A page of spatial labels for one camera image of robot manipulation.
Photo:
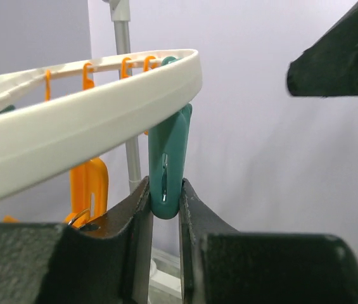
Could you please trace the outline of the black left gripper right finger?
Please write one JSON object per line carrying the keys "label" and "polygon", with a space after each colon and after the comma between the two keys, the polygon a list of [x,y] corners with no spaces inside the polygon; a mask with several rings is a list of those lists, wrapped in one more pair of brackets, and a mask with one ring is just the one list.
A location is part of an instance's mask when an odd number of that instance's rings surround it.
{"label": "black left gripper right finger", "polygon": [[340,237],[237,231],[188,180],[179,230],[184,303],[358,303],[358,260]]}

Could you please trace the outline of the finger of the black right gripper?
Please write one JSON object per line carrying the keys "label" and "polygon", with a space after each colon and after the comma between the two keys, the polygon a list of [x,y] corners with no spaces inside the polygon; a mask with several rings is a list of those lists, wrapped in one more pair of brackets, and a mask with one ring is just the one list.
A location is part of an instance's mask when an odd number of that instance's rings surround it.
{"label": "finger of the black right gripper", "polygon": [[286,85],[297,97],[358,96],[358,1],[290,63]]}

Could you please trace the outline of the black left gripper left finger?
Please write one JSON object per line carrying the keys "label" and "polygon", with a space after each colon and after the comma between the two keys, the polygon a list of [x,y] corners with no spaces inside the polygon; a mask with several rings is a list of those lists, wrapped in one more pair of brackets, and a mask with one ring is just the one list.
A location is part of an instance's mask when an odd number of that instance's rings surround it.
{"label": "black left gripper left finger", "polygon": [[146,303],[152,229],[148,178],[80,229],[0,224],[0,303]]}

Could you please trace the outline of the teal clothes peg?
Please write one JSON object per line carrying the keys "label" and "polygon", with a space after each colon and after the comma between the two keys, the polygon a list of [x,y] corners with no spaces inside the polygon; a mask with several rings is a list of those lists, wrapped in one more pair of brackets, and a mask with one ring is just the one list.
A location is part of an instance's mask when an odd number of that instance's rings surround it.
{"label": "teal clothes peg", "polygon": [[148,131],[151,211],[160,219],[179,211],[192,112],[188,103]]}

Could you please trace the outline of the white oval clip hanger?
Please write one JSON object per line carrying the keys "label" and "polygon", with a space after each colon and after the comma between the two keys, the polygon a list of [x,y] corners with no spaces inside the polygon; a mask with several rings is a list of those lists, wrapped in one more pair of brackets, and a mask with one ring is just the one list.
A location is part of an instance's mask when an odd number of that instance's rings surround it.
{"label": "white oval clip hanger", "polygon": [[160,63],[148,72],[4,113],[45,81],[80,75],[83,61],[0,75],[0,199],[23,191],[101,155],[155,126],[187,105],[201,90],[195,49],[143,51],[91,61],[95,72]]}

